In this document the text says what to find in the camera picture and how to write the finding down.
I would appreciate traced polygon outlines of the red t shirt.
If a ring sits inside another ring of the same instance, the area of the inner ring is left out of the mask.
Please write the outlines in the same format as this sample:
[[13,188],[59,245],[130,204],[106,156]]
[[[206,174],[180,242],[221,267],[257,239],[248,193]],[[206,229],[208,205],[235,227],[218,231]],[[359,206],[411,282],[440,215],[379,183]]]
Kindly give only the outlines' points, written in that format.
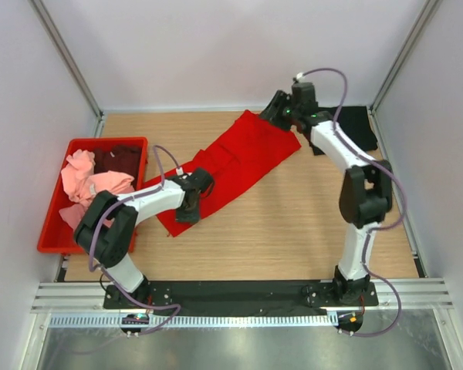
[[186,123],[172,130],[171,137],[195,151],[181,164],[185,172],[200,167],[214,179],[212,191],[201,197],[203,219],[240,197],[301,147],[293,132],[274,127],[249,110],[227,128]]

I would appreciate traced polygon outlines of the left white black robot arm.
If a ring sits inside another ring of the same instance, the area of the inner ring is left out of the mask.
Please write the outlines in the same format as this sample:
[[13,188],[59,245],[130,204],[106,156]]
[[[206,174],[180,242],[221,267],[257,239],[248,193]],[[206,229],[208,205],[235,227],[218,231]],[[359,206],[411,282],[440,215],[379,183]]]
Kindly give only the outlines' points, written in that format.
[[135,228],[143,221],[174,210],[179,224],[201,220],[201,199],[212,192],[210,173],[197,168],[163,178],[159,184],[116,196],[99,192],[73,232],[73,240],[89,255],[91,271],[99,268],[120,290],[131,308],[149,305],[150,282],[129,256]]

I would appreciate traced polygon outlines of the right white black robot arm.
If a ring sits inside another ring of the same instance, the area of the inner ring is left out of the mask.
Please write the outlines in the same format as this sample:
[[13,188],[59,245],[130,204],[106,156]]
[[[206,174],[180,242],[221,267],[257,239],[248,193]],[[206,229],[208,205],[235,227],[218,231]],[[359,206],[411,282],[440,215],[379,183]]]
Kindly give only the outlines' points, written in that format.
[[332,295],[339,304],[352,304],[369,289],[373,235],[393,206],[390,164],[366,155],[320,109],[311,82],[294,82],[291,92],[276,91],[259,116],[281,130],[296,128],[343,173],[339,210],[347,229]]

